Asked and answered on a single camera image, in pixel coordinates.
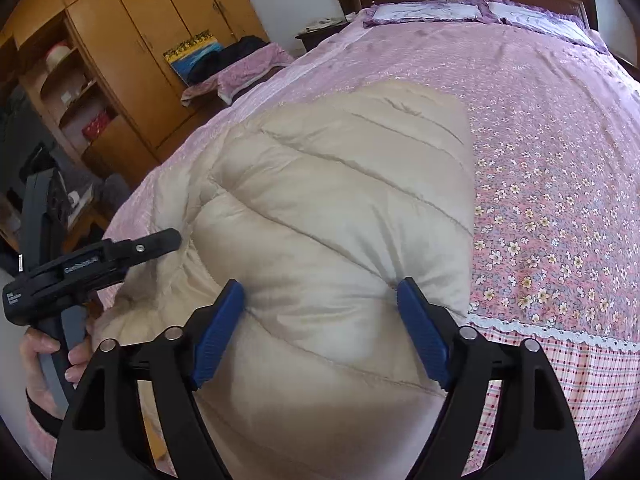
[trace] pillow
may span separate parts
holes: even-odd
[[[380,5],[374,10],[373,15],[364,22],[364,25],[409,22],[476,22],[480,20],[482,20],[482,12],[478,6],[467,4],[466,0],[407,2]]]
[[[532,30],[573,44],[597,50],[603,54],[607,48],[602,42],[594,42],[580,18],[570,14],[557,14],[541,7],[531,7],[509,0],[482,0],[482,15],[494,23]]]

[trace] human hand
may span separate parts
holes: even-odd
[[[90,329],[91,323],[88,320],[87,332],[91,332]],[[27,376],[27,395],[50,415],[62,418],[53,395],[47,387],[39,359],[39,354],[53,354],[59,349],[58,341],[33,327],[27,329],[20,342],[20,357]],[[66,371],[65,377],[70,383],[77,384],[80,381],[91,355],[90,336],[69,351],[68,359],[72,366]]]

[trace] beige puffer jacket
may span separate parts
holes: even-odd
[[[413,276],[462,322],[472,139],[464,107],[386,81],[249,118],[164,172],[180,250],[133,269],[96,342],[154,338],[234,278],[246,313],[196,398],[236,480],[404,478],[444,400],[394,287]],[[150,388],[143,405],[157,422]]]

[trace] colorful picture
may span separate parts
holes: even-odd
[[[175,73],[188,86],[187,77],[193,66],[209,52],[220,51],[223,47],[208,30],[183,41],[180,45],[167,50],[164,54],[166,62],[171,65]]]

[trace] black wrist strap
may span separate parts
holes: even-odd
[[[29,394],[26,395],[27,402],[29,403],[29,410],[31,411],[31,415],[33,415],[33,418],[36,419],[37,423],[40,424],[40,427],[44,431],[49,433],[51,436],[58,438],[58,435],[60,434],[60,428],[62,427],[62,419],[56,418],[50,413],[47,413],[31,400]]]

